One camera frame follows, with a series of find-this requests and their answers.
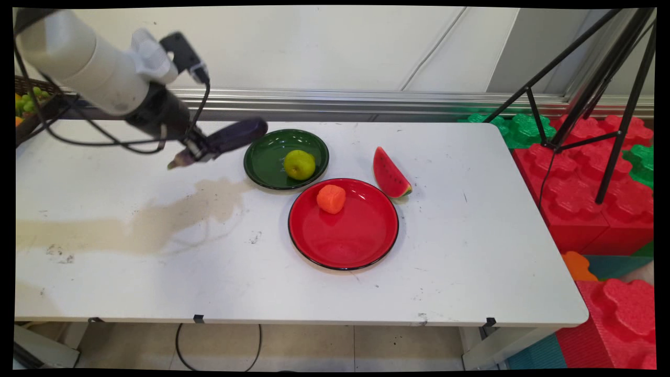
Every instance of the wall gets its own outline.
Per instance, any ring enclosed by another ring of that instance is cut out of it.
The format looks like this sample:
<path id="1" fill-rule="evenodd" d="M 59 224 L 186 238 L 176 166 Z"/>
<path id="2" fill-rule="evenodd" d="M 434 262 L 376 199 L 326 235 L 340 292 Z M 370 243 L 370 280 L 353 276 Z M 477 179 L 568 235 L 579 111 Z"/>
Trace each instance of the wall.
<path id="1" fill-rule="evenodd" d="M 647 26 L 651 25 L 651 23 L 654 21 L 655 18 L 656 18 L 656 12 L 654 12 L 649 18 L 649 21 L 647 22 L 645 29 L 647 28 Z M 623 95 L 626 97 L 630 95 L 630 90 L 632 89 L 632 84 L 635 81 L 637 71 L 640 68 L 642 57 L 645 54 L 645 50 L 647 49 L 647 42 L 649 41 L 650 35 L 651 35 L 651 29 L 640 40 L 635 49 L 628 56 L 628 59 L 626 59 L 626 62 L 624 62 L 621 68 L 619 68 L 619 71 L 614 75 L 614 77 L 612 78 L 612 82 L 610 82 L 610 84 L 607 86 L 607 89 L 605 90 L 605 95 Z M 645 84 L 642 87 L 642 92 L 640 93 L 641 95 L 643 96 L 654 95 L 655 76 L 656 76 L 656 56 L 654 56 L 654 60 L 652 60 L 651 66 L 649 67 L 649 73 L 647 74 Z"/>
<path id="2" fill-rule="evenodd" d="M 398 91 L 460 10 L 269 5 L 74 12 L 123 50 L 137 28 L 158 39 L 180 30 L 207 63 L 215 89 Z M 516 13 L 468 9 L 407 90 L 485 91 Z M 200 86 L 182 75 L 172 87 Z"/>
<path id="3" fill-rule="evenodd" d="M 609 9 L 522 8 L 488 86 L 490 93 L 521 88 Z M 586 40 L 533 86 L 535 93 L 563 95 L 599 34 Z"/>

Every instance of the red foam block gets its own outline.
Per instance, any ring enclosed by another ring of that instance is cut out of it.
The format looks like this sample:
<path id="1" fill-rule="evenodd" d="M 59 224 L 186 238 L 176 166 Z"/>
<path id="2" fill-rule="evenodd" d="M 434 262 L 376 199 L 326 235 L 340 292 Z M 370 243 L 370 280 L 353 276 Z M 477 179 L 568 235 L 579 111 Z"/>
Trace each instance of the red foam block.
<path id="1" fill-rule="evenodd" d="M 551 127 L 554 127 L 556 130 L 558 130 L 559 127 L 563 124 L 565 119 L 567 118 L 567 114 L 561 116 L 559 119 L 554 119 L 553 121 L 549 122 L 549 125 Z M 599 125 L 598 125 L 598 120 L 595 118 L 588 118 L 588 119 L 582 119 L 579 118 L 577 122 L 575 123 L 575 126 L 572 128 L 572 131 L 568 135 L 567 139 L 565 139 L 564 145 L 580 142 L 582 140 L 594 138 L 596 136 L 604 135 L 605 132 Z"/>
<path id="2" fill-rule="evenodd" d="M 613 144 L 606 142 L 595 142 L 585 146 L 571 148 L 565 151 L 578 163 L 577 174 L 584 182 L 600 187 L 605 168 L 612 153 Z M 614 165 L 612 181 L 623 180 L 629 176 L 632 164 L 623 159 L 623 153 L 619 153 L 618 160 Z"/>
<path id="3" fill-rule="evenodd" d="M 602 216 L 609 228 L 583 254 L 629 256 L 654 240 L 653 190 L 630 176 L 612 181 Z"/>
<path id="4" fill-rule="evenodd" d="M 618 131 L 619 126 L 621 125 L 621 117 L 608 115 L 605 120 L 600 121 L 598 125 L 605 131 L 605 133 Z M 630 125 L 628 126 L 628 132 L 626 132 L 623 149 L 629 150 L 635 144 L 649 147 L 651 146 L 651 138 L 653 137 L 654 131 L 646 128 L 642 119 L 633 117 L 630 119 Z"/>
<path id="5" fill-rule="evenodd" d="M 536 203 L 551 155 L 551 150 L 539 144 L 512 153 Z M 608 228 L 601 208 L 594 203 L 597 189 L 579 179 L 577 167 L 566 153 L 556 154 L 542 198 L 540 214 L 561 253 L 581 252 Z"/>
<path id="6" fill-rule="evenodd" d="M 656 369 L 654 287 L 642 280 L 575 283 L 590 316 L 556 332 L 568 368 Z"/>

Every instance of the teal foam mat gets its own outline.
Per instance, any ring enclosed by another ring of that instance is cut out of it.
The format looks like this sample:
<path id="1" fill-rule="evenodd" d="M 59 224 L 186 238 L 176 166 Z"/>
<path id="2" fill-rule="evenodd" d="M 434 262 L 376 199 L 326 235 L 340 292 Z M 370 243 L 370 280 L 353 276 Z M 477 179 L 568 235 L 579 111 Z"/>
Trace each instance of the teal foam mat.
<path id="1" fill-rule="evenodd" d="M 538 341 L 507 359 L 510 369 L 560 369 L 567 368 L 556 335 Z"/>
<path id="2" fill-rule="evenodd" d="M 616 279 L 635 271 L 654 260 L 653 257 L 642 256 L 589 256 L 588 270 L 596 275 L 598 280 Z"/>

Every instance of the table leg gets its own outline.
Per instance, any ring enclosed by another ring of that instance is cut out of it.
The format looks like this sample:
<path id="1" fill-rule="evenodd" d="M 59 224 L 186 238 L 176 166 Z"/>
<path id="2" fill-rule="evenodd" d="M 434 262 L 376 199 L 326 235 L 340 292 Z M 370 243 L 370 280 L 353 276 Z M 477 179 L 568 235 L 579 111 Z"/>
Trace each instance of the table leg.
<path id="1" fill-rule="evenodd" d="M 560 327 L 500 327 L 469 349 L 463 349 L 465 370 L 487 369 L 555 333 Z"/>
<path id="2" fill-rule="evenodd" d="M 79 351 L 17 325 L 14 325 L 14 342 L 47 368 L 73 368 L 79 358 Z"/>

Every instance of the tripod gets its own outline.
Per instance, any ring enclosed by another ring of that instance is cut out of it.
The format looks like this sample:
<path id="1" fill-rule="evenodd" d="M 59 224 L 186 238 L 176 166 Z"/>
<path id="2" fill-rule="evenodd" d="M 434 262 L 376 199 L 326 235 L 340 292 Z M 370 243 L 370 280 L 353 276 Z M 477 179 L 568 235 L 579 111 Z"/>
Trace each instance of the tripod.
<path id="1" fill-rule="evenodd" d="M 570 132 L 572 131 L 580 116 L 582 116 L 584 119 L 587 119 L 589 115 L 591 115 L 591 112 L 595 108 L 596 104 L 600 100 L 602 94 L 605 92 L 605 89 L 618 69 L 626 61 L 635 46 L 637 46 L 642 35 L 646 33 L 646 30 L 643 31 L 643 29 L 652 12 L 654 11 L 654 8 L 639 8 L 635 11 L 635 14 L 626 25 L 623 32 L 619 35 L 614 45 L 611 47 L 603 61 L 596 69 L 591 80 L 584 87 L 584 90 L 579 94 L 565 121 L 559 127 L 553 139 L 551 140 L 547 139 L 547 136 L 545 135 L 544 129 L 542 127 L 542 123 L 540 122 L 540 114 L 537 110 L 537 105 L 535 104 L 535 98 L 533 96 L 531 87 L 541 78 L 543 78 L 550 70 L 554 69 L 561 61 L 563 61 L 563 59 L 565 59 L 574 50 L 581 46 L 584 41 L 595 34 L 605 23 L 611 20 L 620 11 L 621 8 L 612 9 L 607 14 L 605 14 L 592 27 L 580 35 L 579 38 L 572 42 L 572 44 L 570 44 L 563 52 L 556 56 L 556 58 L 554 58 L 545 68 L 540 70 L 540 72 L 538 72 L 525 85 L 523 85 L 523 87 L 514 93 L 512 97 L 505 101 L 505 103 L 503 103 L 496 111 L 494 111 L 484 120 L 485 123 L 492 121 L 496 116 L 502 113 L 507 107 L 509 107 L 509 105 L 514 103 L 514 101 L 516 101 L 525 93 L 528 96 L 528 101 L 530 102 L 533 117 L 535 118 L 537 129 L 539 130 L 541 145 L 552 149 L 554 154 L 560 153 L 566 149 L 599 142 L 609 138 L 615 138 L 614 146 L 612 147 L 612 152 L 607 162 L 607 167 L 605 168 L 605 174 L 602 177 L 600 187 L 598 188 L 598 194 L 596 195 L 597 204 L 602 204 L 602 201 L 605 198 L 605 194 L 607 193 L 607 188 L 610 184 L 610 181 L 612 180 L 614 166 L 616 165 L 616 161 L 618 159 L 619 153 L 621 152 L 621 147 L 623 146 L 626 133 L 628 132 L 628 126 L 630 125 L 632 113 L 635 110 L 635 106 L 637 105 L 637 100 L 640 97 L 642 86 L 644 84 L 645 78 L 647 77 L 647 73 L 649 72 L 649 67 L 651 66 L 654 53 L 656 52 L 656 20 L 654 20 L 654 22 L 650 25 L 652 29 L 649 42 L 647 42 L 647 49 L 645 50 L 645 54 L 640 63 L 640 68 L 638 69 L 637 76 L 635 77 L 635 81 L 630 92 L 630 97 L 628 98 L 628 103 L 626 104 L 626 109 L 624 111 L 623 118 L 621 119 L 621 124 L 619 125 L 618 131 L 606 133 L 605 135 L 596 136 L 594 138 L 582 140 L 580 142 L 568 145 L 563 145 L 563 143 L 570 135 Z"/>

